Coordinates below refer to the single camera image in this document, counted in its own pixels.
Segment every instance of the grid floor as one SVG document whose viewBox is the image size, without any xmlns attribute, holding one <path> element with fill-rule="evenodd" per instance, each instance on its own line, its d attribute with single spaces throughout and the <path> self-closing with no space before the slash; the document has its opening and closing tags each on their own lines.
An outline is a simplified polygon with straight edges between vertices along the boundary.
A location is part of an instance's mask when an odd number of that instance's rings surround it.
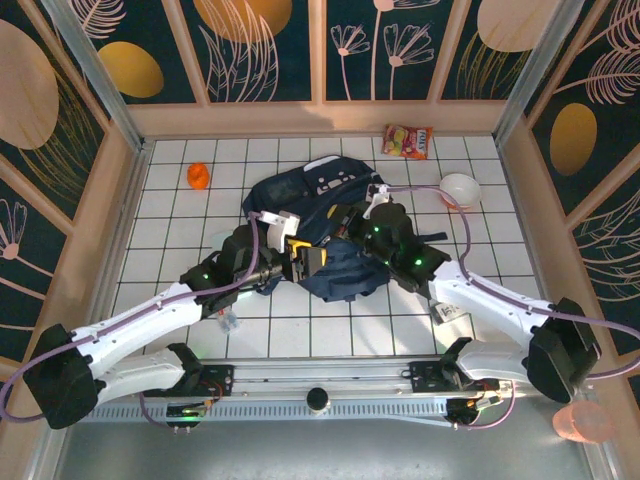
<svg viewBox="0 0 640 480">
<path fill-rule="evenodd" d="M 491 137 L 435 137 L 427 161 L 381 154 L 381 145 L 381 137 L 157 142 L 113 314 L 166 289 L 212 250 L 219 234 L 244 222 L 241 201 L 256 182 L 337 153 L 365 161 L 392 185 L 438 185 L 442 176 L 453 172 L 475 177 L 482 202 L 469 211 L 473 247 L 467 266 L 507 288 L 539 296 Z M 188 186 L 186 170 L 194 162 L 206 163 L 212 172 L 208 190 Z M 462 222 L 436 193 L 402 193 L 395 200 L 405 205 L 420 234 L 447 233 L 448 239 L 434 246 L 453 257 L 462 252 Z M 207 359 L 416 355 L 442 353 L 460 336 L 507 338 L 482 319 L 469 316 L 434 325 L 426 300 L 403 291 L 394 281 L 355 302 L 329 304 L 283 282 L 272 296 L 251 295 L 233 309 L 242 325 L 231 335 L 225 335 L 215 319 L 205 319 L 156 340 L 144 353 L 180 341 Z"/>
</svg>

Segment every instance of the orange circle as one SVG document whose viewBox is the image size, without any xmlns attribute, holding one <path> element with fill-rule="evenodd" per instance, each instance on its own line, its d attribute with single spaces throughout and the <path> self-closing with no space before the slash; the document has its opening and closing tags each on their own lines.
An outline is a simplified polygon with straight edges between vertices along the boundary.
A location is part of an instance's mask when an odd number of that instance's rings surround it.
<svg viewBox="0 0 640 480">
<path fill-rule="evenodd" d="M 209 185 L 209 170 L 204 163 L 194 163 L 187 170 L 187 182 L 191 188 L 204 190 Z"/>
</svg>

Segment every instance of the snack bag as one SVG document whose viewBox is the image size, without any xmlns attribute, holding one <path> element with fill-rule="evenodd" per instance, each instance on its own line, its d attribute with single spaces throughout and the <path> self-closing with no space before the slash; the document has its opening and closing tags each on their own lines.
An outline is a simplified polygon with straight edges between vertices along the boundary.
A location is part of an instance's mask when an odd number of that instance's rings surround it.
<svg viewBox="0 0 640 480">
<path fill-rule="evenodd" d="M 432 132 L 431 127 L 387 125 L 382 140 L 382 153 L 426 160 Z"/>
</svg>

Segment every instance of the flower illustration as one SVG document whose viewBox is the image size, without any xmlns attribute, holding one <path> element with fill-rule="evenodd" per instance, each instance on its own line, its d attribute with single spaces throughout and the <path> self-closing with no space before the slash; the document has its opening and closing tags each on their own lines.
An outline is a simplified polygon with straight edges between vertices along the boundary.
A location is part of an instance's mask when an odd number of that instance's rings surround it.
<svg viewBox="0 0 640 480">
<path fill-rule="evenodd" d="M 0 255 L 5 260 L 14 260 L 18 257 L 20 240 L 27 224 L 27 207 L 20 202 L 13 204 L 13 213 L 9 203 L 0 199 Z"/>
<path fill-rule="evenodd" d="M 351 93 L 349 92 L 349 84 L 347 82 L 347 71 L 344 66 L 344 57 L 366 52 L 371 48 L 371 44 L 365 41 L 367 36 L 362 30 L 362 25 L 358 25 L 357 27 L 348 25 L 344 27 L 344 30 L 340 25 L 331 27 L 331 38 L 333 39 L 333 44 L 336 46 L 336 50 L 338 50 L 338 55 L 340 55 L 344 91 L 347 94 L 347 100 L 351 100 Z"/>
<path fill-rule="evenodd" d="M 40 272 L 49 277 L 53 277 L 53 273 L 34 265 L 22 258 L 20 253 L 20 242 L 24 236 L 24 230 L 27 225 L 27 207 L 20 202 L 13 204 L 13 211 L 9 207 L 9 202 L 4 198 L 0 198 L 0 260 L 18 260 L 27 267 Z M 23 287 L 10 280 L 0 277 L 0 283 L 14 290 L 31 295 L 32 297 L 44 300 L 44 295 L 35 292 L 29 288 Z"/>
<path fill-rule="evenodd" d="M 387 48 L 389 65 L 391 65 L 389 100 L 393 100 L 393 80 L 396 68 L 433 60 L 434 49 L 429 48 L 431 44 L 429 27 L 430 25 L 424 27 L 407 25 L 399 36 L 397 23 L 384 27 L 384 45 Z"/>
<path fill-rule="evenodd" d="M 422 8 L 437 5 L 440 0 L 373 0 L 373 4 L 380 12 L 410 8 Z"/>
</svg>

